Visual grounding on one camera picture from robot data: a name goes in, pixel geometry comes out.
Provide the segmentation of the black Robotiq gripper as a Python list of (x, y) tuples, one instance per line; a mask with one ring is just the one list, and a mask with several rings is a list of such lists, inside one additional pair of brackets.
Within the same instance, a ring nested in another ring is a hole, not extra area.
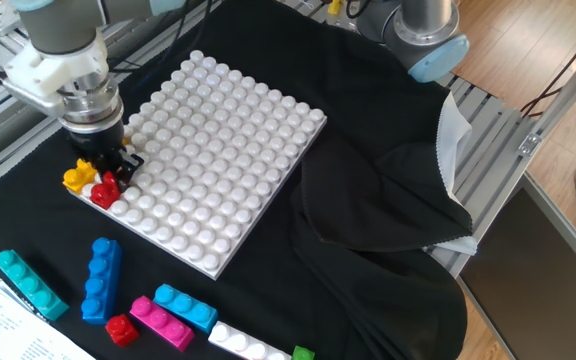
[[(68, 131), (67, 138), (77, 157), (89, 160), (92, 167), (100, 175), (112, 170), (119, 188), (128, 188), (135, 172), (144, 164), (142, 157), (119, 149), (123, 146), (124, 138), (122, 122), (117, 122), (112, 127), (90, 134)], [(117, 155), (112, 168), (112, 161), (102, 154), (109, 154), (114, 150), (117, 150)]]

